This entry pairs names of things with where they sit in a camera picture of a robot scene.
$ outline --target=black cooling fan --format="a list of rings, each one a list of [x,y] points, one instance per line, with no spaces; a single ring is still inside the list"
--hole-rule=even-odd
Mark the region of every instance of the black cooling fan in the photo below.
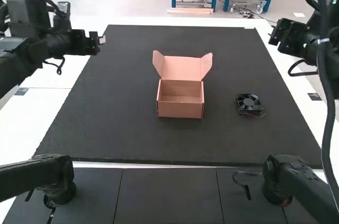
[[[261,115],[264,108],[255,94],[238,94],[235,96],[240,115]]]

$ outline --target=table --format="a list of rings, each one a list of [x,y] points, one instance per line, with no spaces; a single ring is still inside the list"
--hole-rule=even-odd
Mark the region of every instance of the table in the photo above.
[[[289,77],[287,71],[294,63],[287,55],[279,53],[275,46],[268,44],[271,26],[261,19],[204,19],[146,17],[122,18],[116,21],[104,17],[76,17],[72,20],[74,28],[96,30],[102,34],[108,24],[128,25],[180,25],[180,26],[215,26],[255,28],[263,40],[272,60],[281,74],[287,88],[293,96],[300,112],[310,127],[315,139],[321,145],[323,128],[326,119],[326,104],[322,101],[312,101],[308,93],[315,90],[306,77]],[[89,57],[67,58],[63,74],[58,76],[53,66],[45,66],[32,77],[26,79],[21,87],[28,88],[24,95],[12,97],[0,110],[0,165],[20,162],[29,159],[40,144],[43,136],[53,122],[56,114],[67,98]],[[333,139],[339,136],[339,126],[335,122]],[[333,140],[331,159],[335,174],[339,174],[339,142]],[[74,163],[75,167],[162,167],[162,165],[130,165],[102,163]],[[0,222],[5,218],[14,199],[0,204]]]

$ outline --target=open cardboard box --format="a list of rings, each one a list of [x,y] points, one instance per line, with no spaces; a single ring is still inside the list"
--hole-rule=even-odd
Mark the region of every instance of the open cardboard box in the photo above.
[[[158,71],[157,113],[159,117],[202,118],[202,79],[212,67],[212,53],[202,58],[163,56],[153,51]]]

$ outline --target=caster wheel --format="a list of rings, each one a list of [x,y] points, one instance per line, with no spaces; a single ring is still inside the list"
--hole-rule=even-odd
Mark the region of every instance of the caster wheel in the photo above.
[[[261,5],[257,5],[257,6],[256,6],[256,12],[257,12],[258,14],[263,13],[263,7],[262,7]]]

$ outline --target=box flap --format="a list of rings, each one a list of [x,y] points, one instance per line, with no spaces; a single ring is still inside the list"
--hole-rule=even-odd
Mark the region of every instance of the box flap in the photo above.
[[[153,65],[162,79],[201,81],[212,67],[212,53],[193,58],[163,56],[155,50]]]

